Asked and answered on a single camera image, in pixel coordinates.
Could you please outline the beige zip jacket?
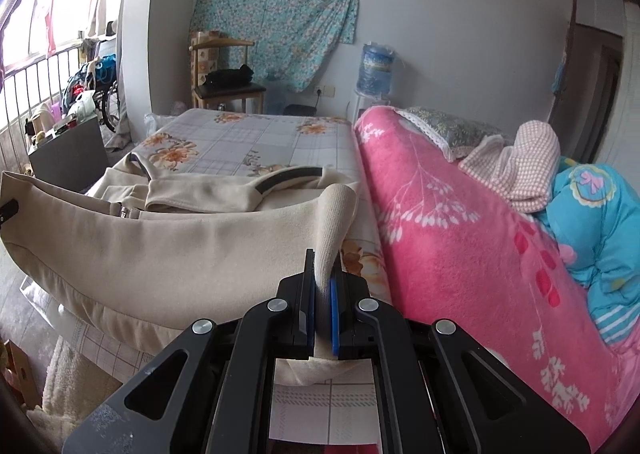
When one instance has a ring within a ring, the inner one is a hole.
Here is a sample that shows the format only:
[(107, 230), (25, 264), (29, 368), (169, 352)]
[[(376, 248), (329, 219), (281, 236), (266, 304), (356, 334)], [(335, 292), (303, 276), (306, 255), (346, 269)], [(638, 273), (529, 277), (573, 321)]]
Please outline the beige zip jacket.
[(241, 318), (313, 253), (314, 351), (279, 361), (276, 381), (308, 386), (349, 370), (330, 346), (329, 284), (360, 187), (336, 170), (175, 173), (132, 153), (88, 194), (6, 173), (1, 199), (17, 204), (1, 226), (14, 263), (72, 315), (145, 353), (197, 319)]

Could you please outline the dark grey board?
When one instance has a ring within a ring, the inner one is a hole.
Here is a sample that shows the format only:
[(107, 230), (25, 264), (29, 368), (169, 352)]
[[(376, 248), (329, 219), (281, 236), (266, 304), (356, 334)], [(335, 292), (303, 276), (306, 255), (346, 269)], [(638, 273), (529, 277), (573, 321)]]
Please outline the dark grey board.
[(108, 167), (100, 125), (86, 119), (28, 153), (35, 177), (74, 192), (86, 192)]

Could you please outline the floral grey bed sheet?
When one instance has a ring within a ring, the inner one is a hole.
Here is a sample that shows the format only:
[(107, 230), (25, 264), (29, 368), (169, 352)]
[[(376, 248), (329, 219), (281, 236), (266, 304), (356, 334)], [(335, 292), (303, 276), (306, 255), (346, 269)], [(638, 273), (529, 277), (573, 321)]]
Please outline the floral grey bed sheet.
[[(289, 166), (332, 168), (366, 181), (352, 125), (339, 117), (300, 117), (192, 109), (174, 118), (134, 150), (158, 168), (179, 173), (262, 176)], [(58, 300), (25, 279), (21, 292), (53, 330), (119, 382), (150, 356), (74, 317)], [(340, 376), (307, 387), (273, 390), (274, 440), (328, 445), (378, 442), (372, 368), (363, 361)]]

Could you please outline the white fluffy blanket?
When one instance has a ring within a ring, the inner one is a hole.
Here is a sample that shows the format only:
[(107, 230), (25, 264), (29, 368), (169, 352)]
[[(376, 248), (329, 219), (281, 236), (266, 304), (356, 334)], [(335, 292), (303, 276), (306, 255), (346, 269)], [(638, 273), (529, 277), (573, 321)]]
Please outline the white fluffy blanket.
[(55, 453), (98, 406), (122, 385), (58, 338), (47, 368), (42, 404), (26, 416)]

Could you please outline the metal balcony railing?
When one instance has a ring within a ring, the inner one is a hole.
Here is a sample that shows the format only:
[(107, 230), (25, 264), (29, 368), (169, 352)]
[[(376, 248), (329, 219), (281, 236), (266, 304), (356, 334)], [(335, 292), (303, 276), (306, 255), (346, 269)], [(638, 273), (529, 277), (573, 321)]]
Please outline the metal balcony railing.
[(78, 70), (81, 41), (51, 55), (30, 57), (6, 72), (1, 92), (1, 169), (21, 173), (28, 159), (25, 121), (42, 103), (62, 98), (68, 79)]

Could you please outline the pink fleece blanket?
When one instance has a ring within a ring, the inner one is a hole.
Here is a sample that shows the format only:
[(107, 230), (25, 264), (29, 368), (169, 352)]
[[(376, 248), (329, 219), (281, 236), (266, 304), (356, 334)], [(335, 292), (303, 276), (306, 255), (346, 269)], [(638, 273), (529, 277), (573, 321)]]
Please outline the pink fleece blanket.
[(394, 110), (370, 109), (355, 130), (394, 306), (456, 322), (604, 445), (638, 398), (639, 355), (602, 340), (552, 237)]

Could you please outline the wheelchair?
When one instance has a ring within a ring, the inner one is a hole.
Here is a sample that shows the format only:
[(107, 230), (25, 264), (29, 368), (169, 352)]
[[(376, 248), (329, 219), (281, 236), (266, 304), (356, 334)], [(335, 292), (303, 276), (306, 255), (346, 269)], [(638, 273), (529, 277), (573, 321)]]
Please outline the wheelchair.
[(101, 123), (115, 133), (119, 123), (120, 107), (115, 54), (98, 57), (91, 62), (88, 85), (93, 90), (93, 101), (96, 103)]

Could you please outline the white plastic bag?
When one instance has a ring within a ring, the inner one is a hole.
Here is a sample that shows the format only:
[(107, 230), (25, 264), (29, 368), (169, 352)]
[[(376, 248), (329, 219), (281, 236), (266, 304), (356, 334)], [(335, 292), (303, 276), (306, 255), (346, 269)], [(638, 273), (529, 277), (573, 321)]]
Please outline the white plastic bag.
[(177, 101), (170, 109), (169, 114), (146, 113), (143, 116), (145, 136), (149, 137), (154, 135), (157, 130), (160, 130), (165, 125), (172, 122), (175, 118), (186, 112), (186, 110), (188, 110), (186, 103)]

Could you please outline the checked pink cloth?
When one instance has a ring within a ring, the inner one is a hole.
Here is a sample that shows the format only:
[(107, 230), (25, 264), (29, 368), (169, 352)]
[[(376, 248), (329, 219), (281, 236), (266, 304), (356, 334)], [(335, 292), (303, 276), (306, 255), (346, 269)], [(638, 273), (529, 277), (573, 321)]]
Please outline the checked pink cloth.
[(516, 211), (542, 211), (551, 199), (552, 180), (560, 162), (560, 143), (545, 122), (518, 127), (512, 144), (503, 136), (487, 136), (458, 168), (491, 189)]

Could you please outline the wooden chair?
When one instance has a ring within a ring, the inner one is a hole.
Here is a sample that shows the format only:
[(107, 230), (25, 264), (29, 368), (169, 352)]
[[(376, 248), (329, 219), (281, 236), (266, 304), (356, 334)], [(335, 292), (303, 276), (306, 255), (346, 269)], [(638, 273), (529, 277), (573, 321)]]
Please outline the wooden chair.
[[(195, 107), (200, 109), (218, 109), (221, 104), (239, 100), (242, 112), (247, 112), (247, 101), (255, 103), (254, 112), (262, 114), (266, 89), (264, 86), (253, 82), (254, 72), (248, 66), (248, 49), (253, 47), (253, 40), (235, 40), (229, 37), (216, 37), (201, 43), (193, 43), (189, 47), (190, 56), (194, 65), (194, 85), (192, 96)], [(205, 63), (201, 54), (206, 50), (220, 50), (229, 48), (242, 48), (243, 59), (237, 69), (220, 69), (204, 74), (204, 81), (200, 82), (198, 73), (201, 65)]]

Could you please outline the grey lace pillow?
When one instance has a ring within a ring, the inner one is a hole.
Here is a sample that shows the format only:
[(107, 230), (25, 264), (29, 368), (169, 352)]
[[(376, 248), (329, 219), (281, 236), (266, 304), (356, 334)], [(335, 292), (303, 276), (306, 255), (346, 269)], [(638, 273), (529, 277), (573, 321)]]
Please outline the grey lace pillow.
[(500, 136), (504, 144), (513, 143), (510, 135), (495, 126), (446, 112), (411, 107), (396, 109), (396, 113), (416, 126), (436, 148), (442, 151), (442, 155), (449, 163), (464, 159), (486, 137)]

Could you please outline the white water dispenser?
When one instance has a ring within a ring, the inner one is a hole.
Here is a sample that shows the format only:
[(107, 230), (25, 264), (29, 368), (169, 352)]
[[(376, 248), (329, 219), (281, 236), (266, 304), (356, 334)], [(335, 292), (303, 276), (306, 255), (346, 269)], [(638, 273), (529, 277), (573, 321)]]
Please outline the white water dispenser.
[(358, 121), (358, 118), (360, 118), (360, 116), (363, 115), (364, 112), (372, 107), (389, 105), (390, 99), (386, 98), (385, 96), (368, 96), (363, 94), (362, 92), (358, 92), (358, 90), (354, 90), (352, 92), (352, 98), (350, 98), (347, 110), (349, 122), (355, 124)]

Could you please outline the blue water bottle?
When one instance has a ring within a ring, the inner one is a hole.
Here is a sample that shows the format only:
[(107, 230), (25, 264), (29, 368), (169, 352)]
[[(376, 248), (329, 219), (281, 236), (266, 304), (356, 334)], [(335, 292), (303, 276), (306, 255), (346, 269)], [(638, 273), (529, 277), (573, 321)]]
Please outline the blue water bottle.
[(356, 90), (360, 95), (381, 98), (392, 88), (395, 50), (376, 43), (362, 47)]

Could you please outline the wall power socket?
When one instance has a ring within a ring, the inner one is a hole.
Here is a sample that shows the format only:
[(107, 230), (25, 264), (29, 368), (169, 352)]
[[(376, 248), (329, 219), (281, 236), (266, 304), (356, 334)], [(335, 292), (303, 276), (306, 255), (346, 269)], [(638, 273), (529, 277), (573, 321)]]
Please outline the wall power socket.
[(335, 97), (335, 87), (333, 85), (318, 85), (314, 89), (314, 93), (318, 97), (334, 98)]

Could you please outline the teal floral wall cloth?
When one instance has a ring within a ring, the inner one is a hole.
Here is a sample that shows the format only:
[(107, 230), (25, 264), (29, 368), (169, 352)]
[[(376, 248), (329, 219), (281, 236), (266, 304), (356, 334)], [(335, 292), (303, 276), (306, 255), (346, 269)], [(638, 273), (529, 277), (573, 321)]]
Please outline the teal floral wall cloth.
[(359, 0), (196, 0), (192, 31), (255, 43), (248, 66), (303, 92), (339, 44), (355, 41)]

